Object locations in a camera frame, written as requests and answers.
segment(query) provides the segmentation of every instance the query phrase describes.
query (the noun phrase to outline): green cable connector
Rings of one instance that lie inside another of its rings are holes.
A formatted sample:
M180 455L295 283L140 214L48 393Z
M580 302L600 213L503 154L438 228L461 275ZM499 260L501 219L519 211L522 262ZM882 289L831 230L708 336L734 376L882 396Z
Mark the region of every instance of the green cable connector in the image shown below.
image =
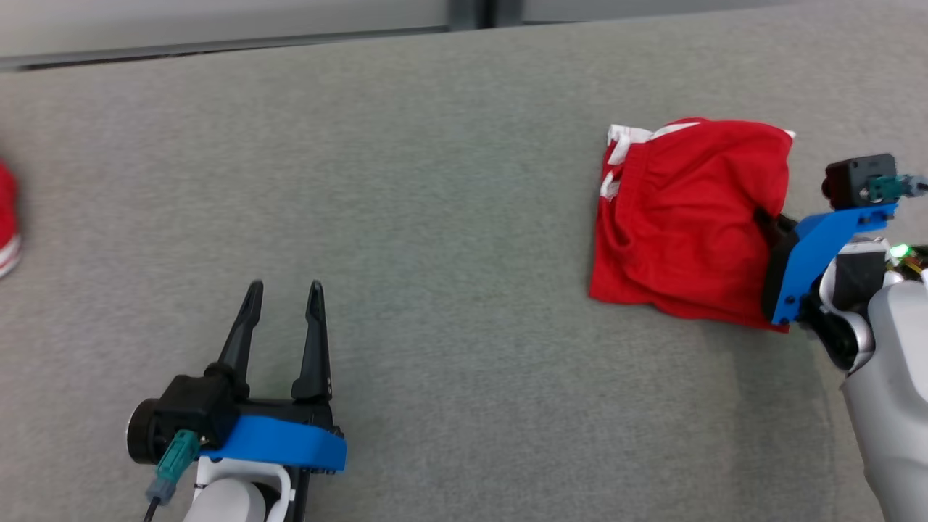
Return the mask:
M155 479L145 490L145 498L152 503L167 505L174 496L180 476L199 453L200 439L197 434L188 429L178 431L155 468Z

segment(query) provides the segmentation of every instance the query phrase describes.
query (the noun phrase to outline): green led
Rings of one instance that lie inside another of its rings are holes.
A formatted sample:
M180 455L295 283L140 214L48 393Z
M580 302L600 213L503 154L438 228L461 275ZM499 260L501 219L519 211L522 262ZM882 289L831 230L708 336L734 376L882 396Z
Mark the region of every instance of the green led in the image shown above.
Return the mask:
M889 254L893 257L903 257L909 253L909 246L907 244L898 244L893 248L889 249Z

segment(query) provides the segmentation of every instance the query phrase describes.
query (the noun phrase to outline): gray fabric surface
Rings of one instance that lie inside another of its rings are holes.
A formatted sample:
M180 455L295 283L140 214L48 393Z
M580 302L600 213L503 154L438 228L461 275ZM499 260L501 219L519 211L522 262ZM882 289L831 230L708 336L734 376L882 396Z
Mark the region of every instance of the gray fabric surface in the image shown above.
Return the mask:
M926 45L925 13L842 2L0 76L0 518L140 518L123 423L260 277L256 396L326 285L349 463L307 519L880 519L817 344L586 285L608 124L795 130L787 210L823 211L828 162L928 171Z

